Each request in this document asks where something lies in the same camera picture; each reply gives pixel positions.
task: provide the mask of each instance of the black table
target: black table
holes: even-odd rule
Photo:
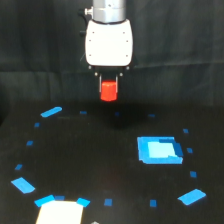
[[[40,116],[54,106],[62,106],[62,112]],[[19,104],[0,128],[0,223],[35,223],[39,208],[34,201],[51,194],[90,200],[82,224],[223,223],[223,133],[222,108]],[[183,164],[139,161],[140,136],[174,136]],[[31,147],[28,140],[33,140]],[[23,165],[20,171],[15,171],[17,164]],[[190,171],[197,172],[196,179]],[[13,186],[19,177],[35,191],[23,194]],[[193,189],[206,198],[190,206],[177,200]],[[105,198],[113,199],[112,207],[104,206]],[[150,199],[157,200],[156,208],[150,208]]]

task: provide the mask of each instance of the white square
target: white square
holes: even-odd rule
[[[172,143],[148,142],[150,158],[177,157]]]
[[[51,201],[42,205],[36,224],[80,224],[82,211],[76,202]]]

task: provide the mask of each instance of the black background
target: black background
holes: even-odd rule
[[[79,8],[91,0],[0,1],[0,114],[20,101],[98,102]],[[224,2],[127,0],[134,70],[119,102],[224,105]]]

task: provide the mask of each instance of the blue tape marker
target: blue tape marker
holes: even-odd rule
[[[40,127],[40,123],[35,123],[35,124],[34,124],[34,127],[35,127],[35,128],[39,128],[39,127]]]
[[[150,200],[150,207],[156,207],[157,206],[157,202],[156,200]]]
[[[56,201],[64,201],[65,200],[65,196],[54,196],[54,199]]]
[[[83,198],[79,198],[77,200],[77,204],[82,205],[83,207],[86,207],[87,205],[89,205],[90,201],[83,199]]]
[[[201,198],[204,198],[206,194],[198,189],[195,189],[181,197],[178,198],[178,200],[182,201],[185,205],[190,205]]]
[[[26,145],[27,145],[27,146],[31,146],[31,145],[33,145],[33,141],[28,141],[28,142],[26,143]]]
[[[22,168],[22,164],[18,164],[17,166],[16,166],[16,168],[15,168],[15,170],[20,170],[21,168]]]
[[[195,171],[190,171],[190,176],[193,178],[197,178],[197,173]]]
[[[58,113],[60,111],[62,111],[62,108],[61,107],[55,107],[55,108],[53,108],[51,110],[48,110],[48,111],[42,113],[41,116],[42,117],[49,117],[49,116],[51,116],[53,114],[56,114],[56,113]]]
[[[193,149],[192,148],[187,148],[187,152],[188,153],[193,153]]]
[[[155,114],[149,114],[148,116],[149,116],[149,117],[153,117],[153,118],[156,117]]]
[[[80,111],[80,114],[86,115],[87,111]]]
[[[112,206],[113,200],[112,199],[105,199],[104,205],[105,206]]]
[[[54,201],[54,196],[53,195],[49,195],[47,197],[36,200],[36,201],[34,201],[34,203],[36,204],[37,207],[41,207],[43,204],[46,204],[50,201]]]
[[[188,134],[188,133],[189,133],[188,129],[183,129],[183,132],[184,132],[185,134]]]
[[[11,181],[11,183],[16,186],[23,194],[31,193],[35,188],[29,184],[25,179],[20,177],[19,179]]]

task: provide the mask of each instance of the blue tape piece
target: blue tape piece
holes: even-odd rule
[[[86,207],[87,205],[89,205],[90,201],[83,199],[83,198],[79,198],[77,200],[77,204],[82,205],[83,207]]]
[[[28,141],[28,142],[26,143],[26,145],[27,145],[27,146],[31,146],[31,145],[33,145],[33,141]]]
[[[39,127],[40,127],[40,123],[35,123],[35,124],[34,124],[34,127],[35,127],[35,128],[39,128]]]
[[[65,196],[54,196],[54,199],[56,201],[64,201],[65,200]]]
[[[193,178],[197,178],[197,173],[195,171],[190,171],[190,176]]]
[[[80,114],[86,115],[87,114],[87,111],[80,111]]]
[[[19,179],[11,181],[11,183],[16,186],[23,194],[31,193],[35,188],[29,184],[25,179],[20,177]]]
[[[15,168],[15,170],[20,170],[21,168],[22,168],[22,164],[18,164],[17,166],[16,166],[16,168]]]
[[[185,134],[188,134],[188,133],[189,133],[188,129],[186,129],[186,128],[183,129],[183,132],[184,132]]]
[[[48,110],[48,111],[42,113],[41,116],[42,117],[49,117],[49,116],[51,116],[53,114],[56,114],[56,113],[58,113],[60,111],[62,111],[62,108],[61,107],[55,107],[55,108],[53,108],[51,110]]]
[[[112,199],[105,199],[104,205],[105,206],[112,206],[113,200]]]
[[[190,205],[201,198],[204,198],[206,194],[198,189],[195,189],[181,197],[178,198],[178,200],[182,201],[185,205]]]
[[[149,114],[148,116],[149,116],[149,117],[152,117],[152,118],[156,117],[155,114]]]
[[[187,148],[187,152],[188,153],[193,153],[193,149],[192,148]]]
[[[150,200],[150,207],[157,207],[157,202],[156,200]]]
[[[34,203],[36,204],[37,207],[41,207],[43,204],[46,204],[50,201],[54,201],[54,196],[53,195],[49,195],[47,197],[36,200],[36,201],[34,201]]]

